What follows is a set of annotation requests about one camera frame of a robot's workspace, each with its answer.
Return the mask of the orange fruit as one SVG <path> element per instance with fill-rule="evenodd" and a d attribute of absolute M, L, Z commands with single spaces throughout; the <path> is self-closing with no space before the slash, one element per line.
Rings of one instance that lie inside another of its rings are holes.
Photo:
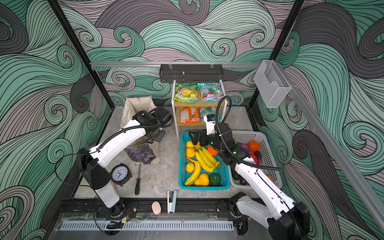
<path fill-rule="evenodd" d="M 215 150 L 211 146 L 208 146 L 208 152 L 210 153 L 211 156 L 216 156 L 219 153 L 217 150 Z"/>

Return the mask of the single yellow banana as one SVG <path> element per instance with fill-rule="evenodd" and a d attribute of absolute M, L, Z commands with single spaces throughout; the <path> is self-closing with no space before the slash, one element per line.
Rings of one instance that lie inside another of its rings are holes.
<path fill-rule="evenodd" d="M 187 158 L 187 160 L 190 163 L 193 163 L 195 166 L 192 175 L 185 182 L 185 186 L 191 186 L 194 184 L 194 182 L 198 179 L 198 177 L 201 174 L 201 164 L 198 161 L 195 161 L 195 160 L 190 159 L 190 158 Z"/>

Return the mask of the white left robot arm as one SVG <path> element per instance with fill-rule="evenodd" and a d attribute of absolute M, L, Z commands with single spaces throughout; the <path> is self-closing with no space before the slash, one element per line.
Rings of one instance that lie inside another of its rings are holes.
<path fill-rule="evenodd" d="M 142 110 L 125 124 L 119 131 L 108 137 L 101 144 L 78 151 L 77 163 L 82 176 L 86 179 L 90 188 L 108 209 L 109 215 L 117 218 L 124 211 L 124 204 L 118 195 L 112 174 L 107 171 L 109 163 L 130 144 L 141 137 L 147 137 L 147 142 L 160 142 L 172 122 L 172 115 L 163 107 L 157 107 L 150 111 Z"/>

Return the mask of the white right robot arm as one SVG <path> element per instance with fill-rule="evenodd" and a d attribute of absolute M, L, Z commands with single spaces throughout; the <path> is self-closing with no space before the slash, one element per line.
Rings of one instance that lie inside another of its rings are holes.
<path fill-rule="evenodd" d="M 202 146 L 218 151 L 224 164 L 243 177 L 264 202 L 259 204 L 240 192 L 232 197 L 232 214 L 248 216 L 268 229 L 274 240 L 303 240 L 310 231 L 310 210 L 280 190 L 256 165 L 250 153 L 235 143 L 228 124 L 214 115 L 204 117 Z"/>

